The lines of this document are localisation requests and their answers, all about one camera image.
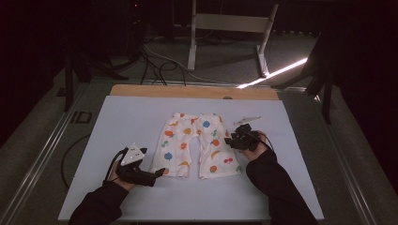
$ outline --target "light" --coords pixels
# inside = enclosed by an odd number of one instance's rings
[[[273,73],[271,73],[271,74],[266,74],[266,76],[267,76],[266,78],[260,78],[260,79],[257,79],[257,80],[254,81],[254,82],[249,82],[249,83],[241,84],[241,85],[239,85],[237,88],[242,89],[242,88],[245,88],[245,87],[248,87],[248,86],[251,86],[251,85],[255,85],[255,84],[260,83],[260,82],[263,82],[263,81],[265,81],[266,79],[269,79],[269,78],[274,77],[274,76],[276,76],[276,75],[278,75],[278,74],[281,74],[281,73],[283,73],[283,72],[285,72],[285,71],[287,71],[287,70],[289,70],[289,69],[292,69],[292,68],[298,67],[298,66],[300,66],[300,65],[302,65],[302,64],[305,64],[305,62],[307,62],[307,59],[308,59],[308,58],[301,59],[300,61],[297,61],[296,63],[294,63],[294,64],[292,64],[292,65],[289,65],[289,66],[287,66],[287,67],[281,68],[281,69],[279,69],[279,70],[277,70],[277,71],[275,71],[275,72],[273,72]]]

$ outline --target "dark background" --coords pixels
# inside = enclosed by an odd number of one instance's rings
[[[173,23],[186,26],[191,19],[191,1],[145,1],[140,8],[131,11],[123,8],[131,7],[131,2],[141,1],[114,2],[117,6],[102,13],[98,13],[101,6],[107,8],[102,5],[103,0],[1,3],[0,145],[52,88],[53,77],[64,67],[65,34],[82,51],[96,60],[107,62],[111,55],[134,54],[140,42],[135,37],[129,40],[129,49],[121,49],[120,46],[125,45],[117,46],[116,43],[122,41],[119,38],[125,37],[125,32],[134,33],[136,30],[127,25],[112,26],[112,23],[134,22],[138,16],[173,38],[176,34]],[[331,53],[337,53],[328,67],[334,84],[342,89],[347,105],[397,191],[395,136],[398,99],[395,85],[398,79],[395,61],[398,55],[398,21],[394,15],[398,4],[387,0],[335,1],[333,7],[328,7],[315,2],[280,6],[273,28],[279,34],[293,31],[318,36],[324,31],[310,59],[315,65],[321,64],[324,59],[330,59]],[[217,13],[220,3],[198,1],[198,11]],[[262,16],[269,10],[270,5],[263,1],[230,0],[224,1],[223,5],[223,13],[240,15]],[[292,20],[294,17],[289,15],[296,15],[296,18],[299,15],[301,20]],[[108,35],[100,35],[104,27],[110,29]]]

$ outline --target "white tabletop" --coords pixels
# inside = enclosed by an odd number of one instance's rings
[[[101,185],[115,154],[132,143],[146,147],[141,169],[147,171],[161,135],[173,113],[216,113],[229,132],[243,117],[258,117],[251,126],[267,133],[280,164],[290,174],[314,216],[323,218],[284,105],[279,100],[222,100],[177,97],[107,97],[59,215],[68,220],[87,192]],[[199,141],[190,145],[188,178],[160,177],[154,187],[135,187],[122,203],[127,221],[256,221],[270,219],[268,201],[248,179],[248,160],[237,152],[243,173],[199,178]]]

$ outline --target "person's left hand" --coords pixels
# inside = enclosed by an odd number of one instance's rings
[[[119,163],[119,161],[116,161],[114,163],[114,166],[112,167],[111,175],[109,176],[108,181],[113,181],[114,183],[116,183],[116,184],[120,185],[122,188],[124,188],[126,191],[131,191],[135,185],[120,180],[120,178],[116,174],[116,169],[117,169],[118,163]]]

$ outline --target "wooden board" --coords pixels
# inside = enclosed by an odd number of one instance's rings
[[[279,100],[270,88],[238,89],[233,87],[163,86],[117,84],[111,96],[161,97],[161,98],[232,98],[253,100]]]

